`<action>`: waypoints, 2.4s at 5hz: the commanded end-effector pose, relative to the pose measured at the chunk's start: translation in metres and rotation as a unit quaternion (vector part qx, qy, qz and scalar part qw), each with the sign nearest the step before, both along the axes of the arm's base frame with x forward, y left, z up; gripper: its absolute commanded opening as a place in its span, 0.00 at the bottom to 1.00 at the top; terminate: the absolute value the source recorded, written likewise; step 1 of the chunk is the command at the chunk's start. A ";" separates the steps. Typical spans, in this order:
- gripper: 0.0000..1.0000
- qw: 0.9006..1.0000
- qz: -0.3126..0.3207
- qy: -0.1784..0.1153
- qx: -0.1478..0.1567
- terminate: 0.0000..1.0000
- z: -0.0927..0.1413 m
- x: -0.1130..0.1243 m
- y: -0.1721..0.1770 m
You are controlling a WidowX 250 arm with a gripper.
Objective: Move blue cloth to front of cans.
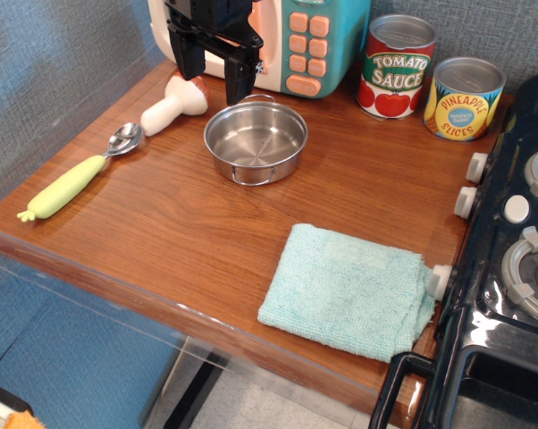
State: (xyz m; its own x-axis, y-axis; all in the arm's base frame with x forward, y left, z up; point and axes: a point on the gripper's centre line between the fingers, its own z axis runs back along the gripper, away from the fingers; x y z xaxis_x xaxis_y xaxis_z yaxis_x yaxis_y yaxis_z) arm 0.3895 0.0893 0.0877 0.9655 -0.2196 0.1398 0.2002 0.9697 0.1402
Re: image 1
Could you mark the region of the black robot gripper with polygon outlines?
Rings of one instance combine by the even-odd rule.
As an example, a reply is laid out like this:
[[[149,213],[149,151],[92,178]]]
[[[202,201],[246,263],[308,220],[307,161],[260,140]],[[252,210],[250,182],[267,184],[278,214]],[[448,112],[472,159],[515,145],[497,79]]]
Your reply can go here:
[[[263,39],[249,23],[251,1],[167,1],[168,31],[183,79],[205,71],[205,52],[224,60],[227,105],[252,93]]]

